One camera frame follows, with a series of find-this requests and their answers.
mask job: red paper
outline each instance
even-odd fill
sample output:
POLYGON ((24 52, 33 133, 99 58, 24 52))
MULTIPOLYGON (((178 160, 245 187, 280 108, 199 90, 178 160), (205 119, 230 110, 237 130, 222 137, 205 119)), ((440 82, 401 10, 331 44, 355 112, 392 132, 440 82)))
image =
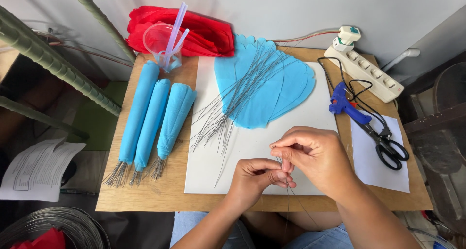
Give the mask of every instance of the red paper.
MULTIPOLYGON (((142 53, 150 53, 143 44, 143 34, 148 27, 156 23, 175 23, 178 9, 167 9, 157 6, 141 6, 130 13, 126 42, 134 50, 142 53)), ((211 20, 191 12, 186 12, 180 31, 183 33, 188 28, 182 56, 233 56, 233 33, 228 24, 211 20)))
POLYGON ((62 231, 52 227, 33 242, 17 243, 10 249, 65 249, 65 237, 62 231))

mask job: white paper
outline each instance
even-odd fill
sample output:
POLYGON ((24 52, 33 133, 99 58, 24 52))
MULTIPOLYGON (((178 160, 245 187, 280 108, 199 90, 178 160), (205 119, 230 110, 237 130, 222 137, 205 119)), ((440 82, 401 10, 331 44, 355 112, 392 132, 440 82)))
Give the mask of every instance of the white paper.
MULTIPOLYGON (((392 133, 390 139, 404 146, 398 121, 385 115, 383 117, 392 133)), ((383 129, 381 122, 374 117, 372 117, 370 125, 378 133, 383 129)), ((402 167, 398 171, 394 171, 383 164, 377 155, 376 142, 353 119, 351 119, 351 139, 353 142, 354 171, 363 183, 405 193, 410 192, 406 162, 401 162, 402 167)), ((384 157, 388 163, 395 166, 390 158, 385 155, 384 157)))
MULTIPOLYGON (((196 112, 206 107, 219 95, 213 57, 199 57, 196 91, 198 96, 194 102, 193 122, 197 120, 196 112)), ((310 126, 337 131, 335 116, 329 112, 330 93, 322 67, 318 63, 307 63, 314 70, 316 84, 311 95, 299 106, 275 121, 266 128, 253 130, 234 127, 225 156, 223 172, 216 187, 218 174, 222 167, 223 156, 220 156, 217 138, 211 139, 205 146, 200 144, 188 154, 186 170, 185 193, 227 193, 233 177, 236 163, 240 159, 269 158, 269 144, 280 139, 293 126, 310 126)), ((196 134, 201 130, 205 120, 199 120, 191 126, 191 141, 193 145, 196 134)), ((296 195, 324 195, 304 173, 295 168, 291 174, 297 187, 293 189, 296 195)), ((271 185, 263 194, 287 194, 287 190, 271 185)))
POLYGON ((61 177, 71 159, 86 144, 45 140, 17 155, 0 187, 0 199, 58 201, 61 177))

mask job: power strip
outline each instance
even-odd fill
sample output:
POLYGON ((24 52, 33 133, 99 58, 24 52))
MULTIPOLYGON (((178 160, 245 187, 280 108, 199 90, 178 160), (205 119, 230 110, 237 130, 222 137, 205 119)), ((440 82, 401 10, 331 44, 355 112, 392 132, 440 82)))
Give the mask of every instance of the power strip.
MULTIPOLYGON (((372 82, 372 87, 369 89, 376 97, 384 103, 393 101, 405 89, 397 81, 393 80, 388 74, 384 73, 379 68, 372 65, 368 60, 364 59, 360 54, 351 50, 349 52, 341 52, 335 50, 333 45, 324 52, 325 57, 335 57, 340 59, 343 71, 353 79, 361 79, 372 82)), ((340 66, 337 60, 329 59, 336 66, 340 66)), ((367 87, 368 84, 358 82, 362 86, 367 87)))

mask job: wire coil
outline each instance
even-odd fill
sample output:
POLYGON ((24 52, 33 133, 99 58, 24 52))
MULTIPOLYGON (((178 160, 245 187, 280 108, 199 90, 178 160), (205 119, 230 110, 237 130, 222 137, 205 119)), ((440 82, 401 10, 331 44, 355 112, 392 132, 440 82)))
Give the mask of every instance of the wire coil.
POLYGON ((24 216, 0 233, 0 248, 9 248, 27 240, 28 234, 52 227, 63 231, 77 249, 110 249, 102 226, 85 211, 73 207, 50 207, 24 216))

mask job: black scissors handle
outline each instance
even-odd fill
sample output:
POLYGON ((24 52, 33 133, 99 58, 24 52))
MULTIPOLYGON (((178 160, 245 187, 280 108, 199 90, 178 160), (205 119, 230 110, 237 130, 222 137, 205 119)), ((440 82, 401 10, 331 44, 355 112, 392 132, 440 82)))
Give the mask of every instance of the black scissors handle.
POLYGON ((379 156, 379 158, 383 162, 383 164, 385 164, 388 168, 390 168, 392 170, 395 170, 395 171, 400 170, 401 167, 402 167, 402 164, 401 164, 400 161, 407 161, 409 159, 408 152, 406 151, 406 149, 402 145, 400 145, 396 141, 387 139, 387 140, 385 140, 385 144, 386 144, 387 147, 384 147, 381 144, 376 145, 377 155, 379 156), (398 148, 403 153, 403 156, 401 156, 393 147, 391 147, 390 144, 394 144, 394 145, 398 146, 398 148), (387 155, 387 157, 390 158, 390 160, 392 160, 397 166, 394 167, 391 164, 389 164, 385 160, 385 158, 382 156, 382 153, 387 155))

